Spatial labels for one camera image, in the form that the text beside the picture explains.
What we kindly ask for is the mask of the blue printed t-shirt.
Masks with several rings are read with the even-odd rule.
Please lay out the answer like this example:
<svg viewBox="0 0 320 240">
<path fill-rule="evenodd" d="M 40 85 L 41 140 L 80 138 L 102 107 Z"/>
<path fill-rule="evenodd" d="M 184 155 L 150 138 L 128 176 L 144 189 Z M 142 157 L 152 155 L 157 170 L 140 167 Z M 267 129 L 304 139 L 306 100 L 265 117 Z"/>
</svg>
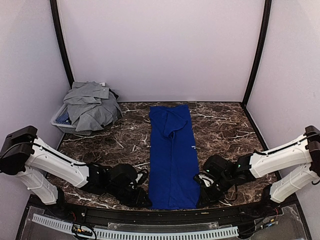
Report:
<svg viewBox="0 0 320 240">
<path fill-rule="evenodd" d="M 200 186 L 196 141 L 187 105 L 152 106 L 149 111 L 148 197 L 155 210 L 195 209 Z"/>
</svg>

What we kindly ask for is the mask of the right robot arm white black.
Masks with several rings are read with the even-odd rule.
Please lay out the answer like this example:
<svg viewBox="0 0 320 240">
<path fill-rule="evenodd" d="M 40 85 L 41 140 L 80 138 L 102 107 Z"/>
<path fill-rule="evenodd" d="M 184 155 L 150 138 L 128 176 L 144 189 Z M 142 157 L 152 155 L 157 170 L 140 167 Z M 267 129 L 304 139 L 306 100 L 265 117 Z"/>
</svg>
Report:
<svg viewBox="0 0 320 240">
<path fill-rule="evenodd" d="M 210 156 L 203 171 L 193 178 L 200 185 L 196 207 L 208 207 L 221 200 L 231 187 L 237 188 L 292 166 L 296 169 L 263 189 L 261 201 L 255 205 L 258 216 L 266 217 L 277 204 L 309 183 L 319 184 L 320 131 L 315 126 L 307 126 L 304 134 L 286 144 L 243 155 L 237 162 L 217 154 Z"/>
</svg>

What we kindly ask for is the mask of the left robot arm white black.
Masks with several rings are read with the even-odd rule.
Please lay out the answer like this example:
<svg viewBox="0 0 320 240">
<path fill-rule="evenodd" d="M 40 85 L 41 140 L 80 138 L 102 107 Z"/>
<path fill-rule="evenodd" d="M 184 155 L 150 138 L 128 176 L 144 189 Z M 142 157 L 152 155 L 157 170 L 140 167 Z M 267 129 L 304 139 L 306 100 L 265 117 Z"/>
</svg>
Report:
<svg viewBox="0 0 320 240">
<path fill-rule="evenodd" d="M 90 194 L 109 194 L 127 207 L 152 206 L 141 187 L 149 175 L 147 170 L 136 171 L 128 163 L 111 167 L 77 161 L 50 147 L 37 131 L 29 125 L 6 136 L 0 150 L 0 171 L 19 178 L 58 217 L 67 218 L 71 208 L 65 203 L 63 190 L 50 183 L 42 172 Z"/>
</svg>

